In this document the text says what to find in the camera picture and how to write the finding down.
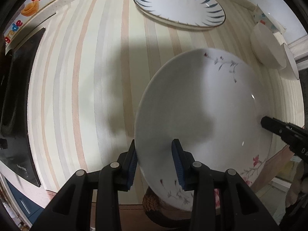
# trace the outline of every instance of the cooktop logo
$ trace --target cooktop logo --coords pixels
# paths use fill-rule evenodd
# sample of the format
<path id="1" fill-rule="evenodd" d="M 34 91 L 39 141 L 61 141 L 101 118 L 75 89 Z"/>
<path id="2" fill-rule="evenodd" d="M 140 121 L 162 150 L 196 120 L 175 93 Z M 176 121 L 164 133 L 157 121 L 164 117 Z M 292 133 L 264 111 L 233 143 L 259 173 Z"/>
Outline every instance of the cooktop logo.
<path id="1" fill-rule="evenodd" d="M 26 170 L 24 167 L 19 166 L 18 164 L 17 164 L 17 167 L 18 167 L 18 168 L 21 168 L 21 169 L 23 169 L 24 171 L 26 171 L 26 172 L 27 172 L 27 170 Z"/>

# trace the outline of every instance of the silver screw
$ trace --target silver screw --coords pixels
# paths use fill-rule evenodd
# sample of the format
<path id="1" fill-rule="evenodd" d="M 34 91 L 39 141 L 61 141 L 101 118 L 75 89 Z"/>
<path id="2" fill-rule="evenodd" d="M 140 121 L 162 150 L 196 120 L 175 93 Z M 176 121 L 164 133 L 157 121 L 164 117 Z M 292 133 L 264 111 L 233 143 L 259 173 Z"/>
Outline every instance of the silver screw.
<path id="1" fill-rule="evenodd" d="M 228 169 L 228 174 L 231 175 L 231 176 L 234 176 L 236 175 L 236 171 L 232 168 Z"/>
<path id="2" fill-rule="evenodd" d="M 111 164 L 110 164 L 110 166 L 112 167 L 112 168 L 116 168 L 116 167 L 118 167 L 118 166 L 120 166 L 120 163 L 118 163 L 118 162 L 112 162 Z"/>
<path id="3" fill-rule="evenodd" d="M 201 167 L 201 162 L 199 161 L 194 161 L 192 164 L 194 167 Z"/>
<path id="4" fill-rule="evenodd" d="M 84 175 L 84 170 L 82 170 L 82 169 L 77 170 L 77 171 L 76 171 L 76 175 L 77 175 L 77 176 L 82 176 L 82 175 Z"/>

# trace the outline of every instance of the blue cabinet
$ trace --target blue cabinet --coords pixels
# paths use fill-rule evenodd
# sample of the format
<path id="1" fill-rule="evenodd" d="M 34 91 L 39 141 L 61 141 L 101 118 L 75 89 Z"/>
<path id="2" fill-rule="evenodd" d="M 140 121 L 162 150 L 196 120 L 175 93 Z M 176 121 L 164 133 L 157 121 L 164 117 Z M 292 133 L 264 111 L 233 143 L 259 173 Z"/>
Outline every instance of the blue cabinet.
<path id="1" fill-rule="evenodd" d="M 17 190 L 7 179 L 7 184 L 17 201 L 17 204 L 21 208 L 21 210 L 24 212 L 25 216 L 28 218 L 28 220 L 33 224 L 37 217 L 40 215 L 40 213 L 44 210 L 42 207 L 34 203 L 32 200 L 30 200 L 28 197 L 23 195 L 19 190 Z"/>

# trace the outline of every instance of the striped tablecloth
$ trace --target striped tablecloth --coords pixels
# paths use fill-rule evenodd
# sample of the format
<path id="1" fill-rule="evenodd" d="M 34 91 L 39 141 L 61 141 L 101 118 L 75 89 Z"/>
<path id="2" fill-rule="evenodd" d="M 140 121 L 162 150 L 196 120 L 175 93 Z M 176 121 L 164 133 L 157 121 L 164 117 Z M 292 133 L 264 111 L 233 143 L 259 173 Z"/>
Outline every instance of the striped tablecloth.
<path id="1" fill-rule="evenodd" d="M 205 32 L 155 23 L 133 0 L 75 0 L 52 17 L 28 97 L 31 151 L 45 189 L 57 192 L 77 169 L 100 170 L 126 151 L 150 79 L 169 59 L 196 48 L 224 49 L 244 60 L 265 86 L 272 116 L 304 125 L 300 82 L 280 78 L 253 54 L 251 11 L 217 1 L 226 21 Z M 274 136 L 269 157 L 283 147 Z M 120 203 L 140 204 L 146 188 L 138 169 Z"/>

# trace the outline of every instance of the red letter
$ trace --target red letter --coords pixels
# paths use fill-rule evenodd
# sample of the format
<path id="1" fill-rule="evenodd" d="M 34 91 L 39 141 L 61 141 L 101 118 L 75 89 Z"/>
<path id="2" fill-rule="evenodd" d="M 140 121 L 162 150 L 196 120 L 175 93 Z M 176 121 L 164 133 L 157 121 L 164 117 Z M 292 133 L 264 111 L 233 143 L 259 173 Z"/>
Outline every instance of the red letter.
<path id="1" fill-rule="evenodd" d="M 16 22 L 16 26 L 17 26 L 17 27 L 20 27 L 22 24 L 23 24 L 23 23 L 22 23 L 20 20 L 18 20 L 18 21 Z"/>

